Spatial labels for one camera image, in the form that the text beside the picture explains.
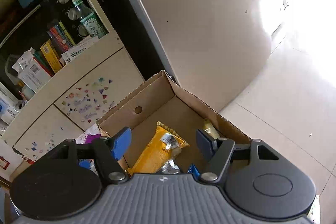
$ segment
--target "cabinet door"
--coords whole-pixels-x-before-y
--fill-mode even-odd
[[[65,139],[75,139],[82,133],[83,130],[52,105],[32,124],[14,148],[36,161]]]
[[[86,130],[142,82],[137,67],[121,49],[67,90],[55,105]]]

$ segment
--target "hole in cardboard box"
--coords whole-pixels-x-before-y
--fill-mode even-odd
[[[140,114],[142,112],[142,107],[141,106],[137,106],[135,109],[134,109],[134,112],[135,114]]]

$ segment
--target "snack bag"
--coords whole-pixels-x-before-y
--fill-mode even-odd
[[[154,137],[147,144],[135,165],[128,168],[127,172],[130,176],[133,173],[155,173],[164,162],[175,159],[181,149],[186,146],[189,144],[177,135],[175,130],[157,122]]]

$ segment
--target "green glass bottle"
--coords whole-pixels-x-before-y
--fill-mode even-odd
[[[81,23],[88,31],[89,35],[91,35],[91,37],[98,36],[98,38],[101,38],[107,34],[107,30],[92,9],[86,7],[82,0],[71,1],[78,9]]]

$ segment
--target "black circular plate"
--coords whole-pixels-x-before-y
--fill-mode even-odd
[[[57,220],[88,208],[100,191],[100,179],[91,170],[67,160],[52,160],[19,175],[13,181],[10,197],[22,215]]]

